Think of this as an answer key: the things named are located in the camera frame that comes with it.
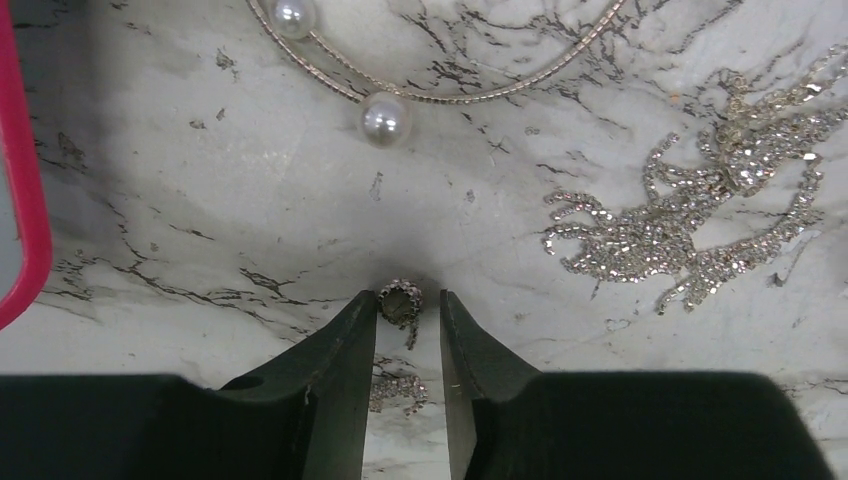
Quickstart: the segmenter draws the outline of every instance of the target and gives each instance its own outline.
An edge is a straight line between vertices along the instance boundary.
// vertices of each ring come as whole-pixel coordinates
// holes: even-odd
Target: rhinestone necklace
[[[638,283],[652,275],[685,276],[657,302],[662,315],[672,299],[683,295],[683,307],[691,312],[708,294],[724,283],[762,265],[780,254],[781,245],[819,221],[812,203],[822,174],[816,170],[822,158],[812,151],[848,119],[848,104],[812,113],[789,112],[830,89],[848,75],[848,46],[837,45],[813,63],[792,87],[776,90],[761,100],[745,101],[749,83],[738,73],[724,82],[729,94],[724,120],[715,134],[701,132],[699,147],[705,165],[680,168],[663,162],[663,154],[678,141],[670,135],[654,149],[644,168],[643,184],[648,203],[613,215],[600,201],[586,193],[557,191],[545,198],[548,205],[565,203],[551,214],[558,222],[545,231],[542,243],[554,255],[554,239],[577,239],[582,250],[563,258],[572,273],[599,281]],[[819,79],[824,71],[829,78]],[[782,218],[754,237],[707,250],[696,250],[692,233],[716,209],[736,195],[750,197],[766,186],[784,161],[803,161],[806,169],[798,193]],[[673,189],[657,192],[657,182]],[[562,223],[576,212],[588,212],[594,226]]]
[[[612,2],[595,26],[571,49],[533,75],[503,87],[456,95],[414,92],[360,69],[315,30],[318,15],[312,0],[247,0],[247,4],[262,24],[262,28],[296,65],[333,92],[354,103],[362,104],[358,123],[360,132],[371,145],[386,148],[402,144],[412,130],[412,116],[406,100],[442,105],[470,105],[506,97],[530,88],[562,70],[591,45],[612,23],[613,17],[626,1]],[[374,92],[362,94],[333,79],[298,53],[295,46],[297,41],[313,42],[333,60],[370,84]]]

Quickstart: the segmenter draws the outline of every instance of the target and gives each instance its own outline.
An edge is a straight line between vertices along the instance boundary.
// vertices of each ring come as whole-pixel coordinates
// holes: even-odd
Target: pearl
[[[318,21],[312,0],[264,0],[262,8],[274,30],[292,40],[305,38]]]
[[[377,148],[400,145],[412,131],[409,107],[403,99],[388,92],[370,95],[362,102],[359,131]]]

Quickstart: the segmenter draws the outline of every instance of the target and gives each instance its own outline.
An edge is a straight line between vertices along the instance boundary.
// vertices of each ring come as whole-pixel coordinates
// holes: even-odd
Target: rhinestone chain
[[[816,170],[822,158],[812,148],[824,142],[848,119],[848,106],[812,113],[788,110],[807,103],[848,74],[848,45],[837,45],[816,60],[799,82],[775,90],[754,103],[746,103],[748,81],[733,73],[725,88],[729,93],[725,120],[711,135],[699,135],[699,149],[706,165],[680,168],[662,161],[679,137],[671,134],[648,157],[643,184],[648,203],[614,215],[598,199],[586,193],[557,191],[545,198],[549,205],[566,207],[551,214],[556,223],[545,231],[545,251],[554,255],[554,239],[577,239],[582,250],[563,258],[572,273],[599,281],[638,283],[664,274],[686,275],[659,299],[657,312],[679,295],[691,312],[709,294],[729,280],[768,262],[780,254],[781,245],[820,220],[812,203],[822,174]],[[829,77],[817,79],[825,70]],[[722,204],[736,195],[757,194],[786,160],[806,163],[799,191],[782,218],[761,234],[729,245],[696,250],[692,233]],[[673,189],[660,195],[657,182]],[[562,221],[576,212],[588,212],[594,226]]]
[[[339,62],[351,72],[359,75],[379,90],[386,91],[409,100],[414,100],[423,103],[435,103],[441,105],[469,105],[472,103],[488,102],[491,100],[518,93],[555,75],[557,72],[565,68],[566,65],[571,63],[571,61],[574,60],[577,55],[579,55],[587,47],[589,47],[589,45],[591,45],[592,42],[594,42],[601,35],[601,33],[603,33],[603,31],[612,23],[613,17],[615,17],[616,13],[618,13],[621,7],[624,6],[626,1],[627,0],[615,0],[612,4],[610,4],[606,11],[601,15],[600,19],[595,23],[595,26],[592,27],[592,29],[586,35],[584,35],[573,47],[571,47],[560,57],[551,62],[551,64],[548,65],[546,68],[542,69],[539,72],[536,72],[535,74],[527,78],[515,81],[510,85],[491,90],[485,90],[473,94],[438,95],[417,93],[404,89],[392,82],[382,80],[374,75],[366,73],[364,70],[357,67],[341,51],[331,45],[329,41],[322,37],[318,32],[313,30],[312,32],[310,32],[308,38],[315,42],[331,58]],[[267,15],[262,10],[262,7],[260,7],[258,0],[247,0],[247,4],[253,11],[253,14],[262,24],[262,28],[265,30],[265,32],[274,40],[274,42],[280,48],[283,49],[283,51],[286,52],[288,57],[297,66],[302,68],[306,73],[311,75],[314,79],[318,80],[325,87],[329,88],[333,92],[341,95],[342,97],[352,102],[359,103],[366,98],[367,95],[363,95],[362,93],[359,93],[345,85],[342,85],[341,83],[327,75],[323,70],[316,67],[315,65],[312,65],[309,60],[307,60],[304,56],[297,52],[297,49],[292,45],[291,41],[289,41],[282,35],[277,34],[274,31],[274,28],[271,26]]]

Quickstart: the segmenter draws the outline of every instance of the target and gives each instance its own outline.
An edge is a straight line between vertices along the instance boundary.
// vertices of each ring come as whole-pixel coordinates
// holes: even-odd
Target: jewelry
[[[368,410],[375,413],[383,411],[383,400],[394,397],[408,397],[413,404],[403,409],[408,417],[424,407],[429,398],[427,388],[421,383],[418,375],[405,375],[383,379],[371,384],[371,397],[368,401]]]
[[[421,312],[423,299],[421,289],[402,278],[392,280],[377,295],[383,318],[401,330],[409,327],[409,338],[406,341],[406,348],[409,350],[412,350],[418,340],[418,314]]]
[[[734,73],[727,84],[729,99],[725,118],[711,136],[703,131],[699,147],[707,165],[680,168],[661,161],[678,141],[670,135],[653,150],[644,168],[643,184],[648,203],[613,215],[600,201],[586,193],[557,191],[545,198],[549,205],[568,206],[553,212],[561,222],[576,212],[588,212],[595,226],[557,223],[545,231],[542,243],[554,255],[553,240],[578,239],[582,251],[562,264],[572,273],[590,275],[599,281],[638,283],[651,275],[686,276],[658,301],[661,315],[668,303],[684,295],[683,307],[691,312],[708,294],[724,283],[753,270],[780,254],[781,245],[820,220],[813,210],[815,192],[822,174],[816,171],[822,157],[812,148],[848,119],[848,103],[812,113],[787,115],[827,91],[848,74],[848,46],[837,45],[814,62],[806,75],[786,90],[776,90],[761,100],[745,102],[748,81]],[[837,65],[835,60],[843,57]],[[817,80],[824,70],[835,70],[831,78]],[[691,234],[716,209],[736,195],[751,197],[765,187],[784,161],[806,162],[799,191],[781,220],[765,232],[729,245],[696,250]],[[660,195],[656,182],[674,189]]]
[[[362,104],[359,130],[371,145],[386,148],[400,145],[412,131],[412,116],[404,100],[442,105],[470,105],[506,97],[530,88],[562,70],[591,45],[610,25],[612,18],[626,1],[612,2],[595,26],[546,68],[503,87],[456,95],[413,92],[361,70],[315,30],[318,15],[312,0],[247,0],[247,3],[268,35],[295,64],[333,92],[354,103]],[[334,80],[297,52],[292,41],[298,40],[312,41],[332,59],[361,77],[377,91],[365,95]]]

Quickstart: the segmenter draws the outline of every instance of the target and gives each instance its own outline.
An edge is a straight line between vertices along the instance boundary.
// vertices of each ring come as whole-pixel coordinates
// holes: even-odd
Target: crystal embellishment
[[[638,283],[652,275],[681,276],[658,300],[660,315],[677,296],[683,296],[683,307],[691,312],[723,284],[777,257],[782,244],[819,221],[821,215],[812,203],[822,180],[816,170],[822,158],[812,149],[848,119],[845,103],[813,112],[793,114],[789,109],[820,96],[844,78],[848,73],[846,53],[846,45],[832,47],[794,86],[773,91],[754,103],[745,101],[748,81],[732,73],[724,82],[729,98],[722,122],[714,134],[703,131],[699,136],[704,166],[689,169],[662,161],[679,140],[671,134],[648,157],[642,177],[648,202],[642,206],[615,215],[592,195],[552,193],[545,202],[565,206],[551,214],[557,223],[544,232],[545,251],[555,254],[556,239],[579,240],[580,253],[563,258],[562,264],[569,272],[599,281]],[[822,75],[826,70],[835,73],[817,79],[826,76]],[[735,243],[695,248],[692,233],[718,207],[737,195],[756,195],[787,161],[804,162],[805,170],[794,199],[776,224]],[[658,182],[672,192],[660,195]],[[594,225],[564,222],[576,212],[589,213]]]

